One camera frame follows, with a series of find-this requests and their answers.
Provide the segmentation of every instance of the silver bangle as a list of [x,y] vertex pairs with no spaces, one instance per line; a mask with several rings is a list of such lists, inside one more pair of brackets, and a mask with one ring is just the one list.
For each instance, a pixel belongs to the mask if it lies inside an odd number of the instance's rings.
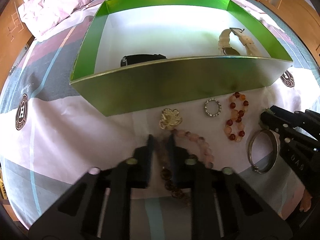
[[[253,142],[256,139],[256,137],[262,132],[265,133],[266,135],[268,135],[268,137],[270,138],[270,141],[272,143],[272,153],[271,153],[272,156],[271,156],[271,160],[267,164],[267,166],[265,168],[263,168],[262,170],[260,170],[259,167],[257,165],[255,165],[252,161],[252,145],[253,145]],[[251,164],[252,170],[254,172],[259,173],[259,174],[264,174],[264,173],[270,171],[271,168],[276,163],[277,156],[278,156],[278,143],[277,143],[276,136],[274,135],[273,132],[271,132],[270,130],[260,130],[253,135],[253,137],[251,138],[249,145],[248,145],[248,159],[249,159],[249,163]]]
[[[214,102],[216,102],[217,105],[218,105],[218,111],[217,111],[217,113],[215,113],[215,114],[209,113],[209,111],[208,111],[208,109],[207,109],[208,103],[209,103],[210,101],[214,101]],[[219,115],[219,114],[221,113],[221,104],[220,104],[220,102],[219,102],[218,100],[215,100],[214,98],[210,98],[210,99],[208,99],[208,100],[205,102],[205,104],[204,104],[204,111],[205,111],[205,113],[206,113],[208,116],[210,116],[210,117],[216,117],[217,115]]]

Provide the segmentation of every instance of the wooden cabinet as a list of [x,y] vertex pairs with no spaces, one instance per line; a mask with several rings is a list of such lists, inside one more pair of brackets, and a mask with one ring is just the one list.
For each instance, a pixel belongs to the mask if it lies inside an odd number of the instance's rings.
[[320,17],[305,0],[259,0],[303,41],[320,65]]
[[31,38],[31,33],[18,14],[23,0],[10,0],[0,15],[0,91],[20,51]]

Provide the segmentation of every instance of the bed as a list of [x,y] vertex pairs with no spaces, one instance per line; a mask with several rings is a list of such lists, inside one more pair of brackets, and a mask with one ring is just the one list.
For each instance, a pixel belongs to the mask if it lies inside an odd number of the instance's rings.
[[[208,122],[204,99],[104,117],[70,85],[69,78],[93,16],[104,0],[94,0],[35,40],[7,78],[0,96],[1,167],[10,204],[29,228],[34,221],[90,167],[114,167],[146,144],[148,134],[162,141],[168,133],[158,126],[161,111],[178,109],[181,129],[206,138],[213,149],[215,169],[230,166],[281,216],[287,218],[302,198],[304,187],[278,157],[267,174],[252,171],[247,160],[248,139],[260,129],[259,115],[272,105],[289,111],[320,111],[320,75],[316,62],[299,38],[270,10],[254,0],[233,0],[256,17],[280,41],[292,57],[289,68],[294,87],[281,79],[272,86],[244,91],[250,101],[246,117],[247,137],[232,144],[223,133],[228,111]],[[17,130],[15,116],[22,95],[28,95],[28,117]],[[216,97],[223,108],[228,97]],[[197,154],[188,142],[177,145]],[[268,146],[260,144],[255,161],[268,161]],[[132,194],[131,238],[186,239],[190,237],[190,208],[173,199],[159,176],[153,158],[151,184]]]

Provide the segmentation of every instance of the wooden headboard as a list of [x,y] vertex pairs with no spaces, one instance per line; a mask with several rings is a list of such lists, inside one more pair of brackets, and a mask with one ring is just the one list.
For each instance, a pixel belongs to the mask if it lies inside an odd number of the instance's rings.
[[259,0],[300,37],[320,66],[320,17],[305,0]]

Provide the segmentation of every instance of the red beaded bracelet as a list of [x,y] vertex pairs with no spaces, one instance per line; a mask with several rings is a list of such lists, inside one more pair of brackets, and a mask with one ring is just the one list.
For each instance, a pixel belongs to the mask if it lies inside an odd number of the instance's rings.
[[[242,109],[241,110],[236,110],[236,99],[239,98],[241,101],[243,101]],[[231,110],[231,118],[227,120],[226,122],[226,127],[224,129],[225,134],[228,136],[229,140],[231,141],[236,141],[240,142],[242,140],[242,137],[245,135],[244,133],[244,125],[242,124],[242,117],[244,116],[244,113],[248,111],[248,105],[249,102],[245,100],[245,95],[240,94],[239,92],[234,93],[231,97],[229,97],[230,103],[230,109]],[[232,128],[231,126],[233,125],[233,122],[236,122],[237,127],[239,129],[239,132],[237,135],[232,133]]]

